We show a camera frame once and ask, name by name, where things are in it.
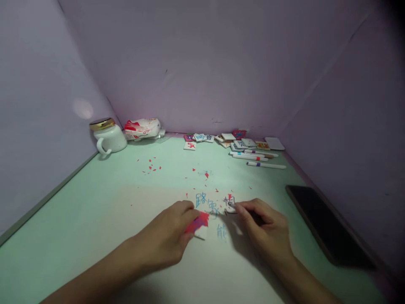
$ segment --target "purple wall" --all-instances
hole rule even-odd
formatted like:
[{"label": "purple wall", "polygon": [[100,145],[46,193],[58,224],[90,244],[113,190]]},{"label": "purple wall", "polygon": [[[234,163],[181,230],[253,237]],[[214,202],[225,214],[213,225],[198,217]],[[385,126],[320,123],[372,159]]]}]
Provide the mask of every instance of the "purple wall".
[{"label": "purple wall", "polygon": [[59,0],[121,120],[278,135],[372,0]]},{"label": "purple wall", "polygon": [[0,236],[95,151],[111,116],[51,0],[0,2]]},{"label": "purple wall", "polygon": [[281,134],[289,154],[400,275],[405,253],[403,34],[371,14]]}]

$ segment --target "gold lid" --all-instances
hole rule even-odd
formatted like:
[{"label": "gold lid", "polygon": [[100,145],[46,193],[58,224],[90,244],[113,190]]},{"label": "gold lid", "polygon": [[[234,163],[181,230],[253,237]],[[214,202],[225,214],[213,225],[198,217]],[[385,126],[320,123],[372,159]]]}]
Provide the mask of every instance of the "gold lid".
[{"label": "gold lid", "polygon": [[89,125],[90,129],[92,129],[93,131],[99,131],[115,125],[115,121],[111,117],[106,117],[95,120],[91,122]]}]

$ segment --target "white mug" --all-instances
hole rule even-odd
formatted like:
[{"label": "white mug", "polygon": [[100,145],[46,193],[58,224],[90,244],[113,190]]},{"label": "white mug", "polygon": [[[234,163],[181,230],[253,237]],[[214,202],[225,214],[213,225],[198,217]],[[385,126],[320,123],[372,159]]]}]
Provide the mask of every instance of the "white mug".
[{"label": "white mug", "polygon": [[118,152],[127,146],[127,140],[114,119],[107,117],[90,123],[97,139],[97,149],[103,155]]}]

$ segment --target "mug handle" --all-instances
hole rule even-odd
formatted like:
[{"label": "mug handle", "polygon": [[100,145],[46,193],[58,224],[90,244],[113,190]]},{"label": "mug handle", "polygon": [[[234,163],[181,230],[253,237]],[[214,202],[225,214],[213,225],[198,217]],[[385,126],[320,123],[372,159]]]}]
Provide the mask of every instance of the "mug handle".
[{"label": "mug handle", "polygon": [[97,149],[98,149],[98,151],[99,151],[101,154],[103,154],[103,155],[108,155],[108,154],[111,153],[111,149],[108,149],[107,152],[104,151],[104,149],[103,149],[103,147],[102,147],[102,145],[101,145],[101,144],[103,143],[103,140],[104,140],[103,137],[100,137],[100,138],[98,139],[98,141],[97,141]]}]

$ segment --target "marker pen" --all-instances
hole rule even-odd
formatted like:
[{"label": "marker pen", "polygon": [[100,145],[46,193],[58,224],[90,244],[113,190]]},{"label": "marker pen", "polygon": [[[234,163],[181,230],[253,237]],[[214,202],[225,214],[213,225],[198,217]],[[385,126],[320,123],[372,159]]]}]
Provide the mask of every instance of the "marker pen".
[{"label": "marker pen", "polygon": [[258,156],[247,156],[247,155],[232,155],[234,158],[242,158],[248,160],[261,160],[261,161],[268,161],[268,158],[258,157]]},{"label": "marker pen", "polygon": [[261,154],[263,154],[265,157],[268,157],[268,158],[278,157],[278,154],[274,154],[274,153],[263,153],[263,152],[257,152],[257,151],[254,151],[254,150],[247,150],[247,149],[245,149],[245,150],[243,150],[243,152],[245,152],[245,153],[261,153]]},{"label": "marker pen", "polygon": [[229,155],[244,155],[244,156],[258,156],[258,157],[265,157],[263,154],[252,154],[252,153],[243,153],[243,152],[229,152]]},{"label": "marker pen", "polygon": [[287,168],[284,165],[263,164],[263,163],[255,163],[255,162],[247,162],[246,165],[255,166],[255,167],[274,168],[274,169],[286,169]]}]

